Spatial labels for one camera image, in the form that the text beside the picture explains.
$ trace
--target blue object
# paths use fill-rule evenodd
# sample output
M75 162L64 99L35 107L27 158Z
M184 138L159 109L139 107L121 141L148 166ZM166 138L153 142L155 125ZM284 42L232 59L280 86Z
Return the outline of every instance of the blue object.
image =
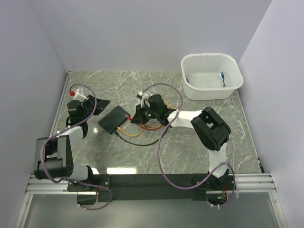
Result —
M222 79L223 79L223 87L226 87L226 85L225 85L225 79L224 79L224 73L222 72L221 75L222 75Z

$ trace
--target gray marble table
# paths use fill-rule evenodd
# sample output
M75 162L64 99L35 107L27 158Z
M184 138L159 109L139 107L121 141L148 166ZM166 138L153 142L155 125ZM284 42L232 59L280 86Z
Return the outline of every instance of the gray marble table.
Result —
M110 100L111 103L99 115L89 121L89 132L86 138L72 146L74 162L89 165L95 172L105 173L160 173L157 159L157 144L149 147L133 146L125 143L115 134L109 135L98 125L98 121L114 107L120 105L131 116L139 100L138 91L147 86L162 82L168 83L183 94L184 111L202 110L211 106L230 126L231 134L227 146L228 162L238 173L261 172L257 153L250 135L246 118L237 91L225 100L193 101L183 91L181 72L171 71L85 71L70 72L67 88L60 104L59 115L55 120L54 131L65 127L68 117L67 103L71 100L68 88L74 83L85 83L92 87L97 98ZM167 86L151 88L151 94L160 94L171 106L179 104L177 93ZM131 134L139 132L139 127L126 121L122 128ZM153 142L159 137L159 131L143 131L132 138L119 133L125 139L139 144ZM161 161L166 173L206 173L208 171L208 153L195 131L187 128L172 128L163 137L161 143Z

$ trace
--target white wall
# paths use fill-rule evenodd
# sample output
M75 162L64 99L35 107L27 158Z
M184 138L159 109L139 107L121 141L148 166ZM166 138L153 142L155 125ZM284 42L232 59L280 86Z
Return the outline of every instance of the white wall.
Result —
M65 71L25 0L0 3L0 226L13 227Z
M304 2L273 0L239 65L242 104L289 227L303 227Z
M180 70L191 53L239 61L271 0L28 0L67 70Z

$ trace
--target white plastic tub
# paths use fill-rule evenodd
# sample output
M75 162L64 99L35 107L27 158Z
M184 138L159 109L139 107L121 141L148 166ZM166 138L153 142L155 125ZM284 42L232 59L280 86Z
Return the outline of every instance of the white plastic tub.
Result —
M237 62L226 54L187 55L181 60L181 70L184 91L191 100L226 99L244 82Z

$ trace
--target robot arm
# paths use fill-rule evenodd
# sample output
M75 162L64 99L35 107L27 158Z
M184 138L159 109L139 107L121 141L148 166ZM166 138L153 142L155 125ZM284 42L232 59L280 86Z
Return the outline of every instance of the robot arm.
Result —
M176 110L169 109L160 95L152 95L143 102L143 105L136 107L131 123L145 124L150 119L157 119L165 126L175 116ZM226 162L226 147L231 129L211 107L206 107L202 111L180 111L171 127L188 127L195 130L209 150L209 171ZM227 165L223 165L213 173L213 176L219 179L226 174Z
M97 99L97 106L93 115L99 115L110 103L108 100ZM67 103L69 117L66 119L66 127L77 124L86 119L93 111L95 99L91 95L85 97L78 93L74 100ZM90 182L93 179L93 172L89 166L73 162L71 145L86 137L88 132L87 122L73 127L63 134L49 141L45 147L45 165L53 178L70 178ZM34 174L37 179L48 179L40 159L40 150L47 137L39 138L36 141L35 168Z
M175 115L176 111L169 115L168 121L170 122ZM171 126L188 127L196 131L199 139L208 149L209 172L222 162L226 162L226 147L231 129L211 107L203 111L180 111ZM222 165L213 176L220 178L226 173L227 168L227 165Z

